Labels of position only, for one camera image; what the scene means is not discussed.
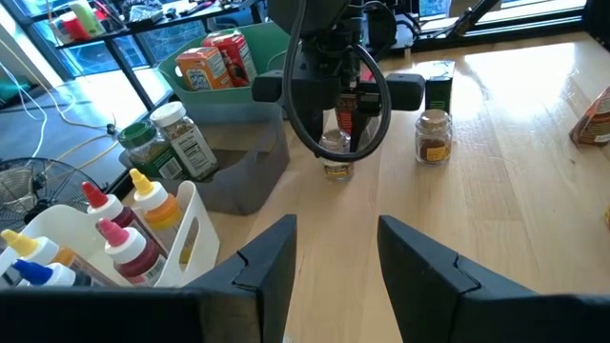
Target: white tray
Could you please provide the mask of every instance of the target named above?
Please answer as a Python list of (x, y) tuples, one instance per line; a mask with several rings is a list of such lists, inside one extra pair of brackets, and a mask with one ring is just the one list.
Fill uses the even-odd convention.
[[(183, 209), (184, 217), (155, 287), (182, 287), (188, 284), (214, 267), (220, 248), (218, 235), (194, 183), (183, 182), (178, 188), (176, 198)], [(142, 218), (140, 209), (133, 210)], [(95, 229), (98, 220), (99, 216), (95, 214), (56, 205), (36, 216), (22, 233), (31, 238), (46, 236), (60, 246), (71, 248), (117, 284), (130, 286), (131, 284), (116, 272), (112, 260), (104, 253), (104, 237)], [(186, 268), (181, 268), (180, 252), (191, 226), (198, 227), (198, 235), (189, 263)], [(0, 254), (0, 275), (17, 257), (17, 253), (11, 248)]]

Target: glass jar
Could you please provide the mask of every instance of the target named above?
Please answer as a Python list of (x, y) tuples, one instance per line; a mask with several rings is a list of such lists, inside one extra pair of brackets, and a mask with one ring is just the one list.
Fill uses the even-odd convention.
[[(349, 152), (352, 137), (342, 130), (334, 129), (322, 134), (320, 145), (332, 152)], [(321, 158), (326, 178), (334, 182), (348, 182), (354, 176), (354, 163), (335, 162)]]
[(451, 116), (443, 110), (427, 110), (416, 123), (416, 156), (424, 164), (445, 163), (451, 155)]
[(161, 106), (151, 114), (151, 120), (170, 139), (192, 179), (201, 181), (218, 168), (212, 149), (181, 102)]
[(118, 134), (133, 166), (147, 176), (183, 180), (187, 174), (168, 138), (150, 121), (133, 123)]

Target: wooden table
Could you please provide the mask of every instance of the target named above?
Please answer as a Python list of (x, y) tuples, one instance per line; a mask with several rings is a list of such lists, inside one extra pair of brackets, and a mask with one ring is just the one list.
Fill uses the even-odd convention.
[[(395, 112), (381, 148), (345, 185), (328, 183), (291, 130), (292, 163), (266, 205), (212, 213), (223, 261), (285, 213), (298, 217), (294, 342), (399, 342), (376, 222), (390, 214), (541, 293), (610, 293), (610, 148), (568, 132), (610, 86), (610, 54), (584, 33), (435, 51), (457, 62), (455, 143), (444, 167), (416, 162), (417, 113)], [(406, 60), (382, 64), (408, 71)]]

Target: red bottle cap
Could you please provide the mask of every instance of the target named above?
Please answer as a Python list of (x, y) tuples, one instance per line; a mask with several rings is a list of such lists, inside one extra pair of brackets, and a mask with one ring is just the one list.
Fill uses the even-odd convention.
[(89, 182), (83, 182), (83, 193), (94, 209), (100, 208), (108, 202), (108, 196)]
[(121, 228), (106, 218), (102, 218), (97, 222), (97, 229), (100, 233), (102, 233), (104, 238), (106, 238), (111, 247), (120, 246), (130, 237), (130, 233), (127, 230)]

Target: green container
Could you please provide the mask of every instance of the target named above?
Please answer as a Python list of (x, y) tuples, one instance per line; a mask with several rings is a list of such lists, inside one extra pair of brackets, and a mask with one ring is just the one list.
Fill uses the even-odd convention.
[[(264, 23), (239, 28), (246, 36), (258, 74), (281, 70), (288, 48), (289, 35), (275, 23)], [(256, 103), (252, 88), (242, 87), (218, 91), (190, 91), (182, 77), (175, 72), (175, 59), (185, 50), (201, 47), (205, 37), (196, 38), (161, 62), (157, 69), (165, 77), (184, 104), (189, 116), (197, 124), (268, 121), (280, 115), (277, 104)]]

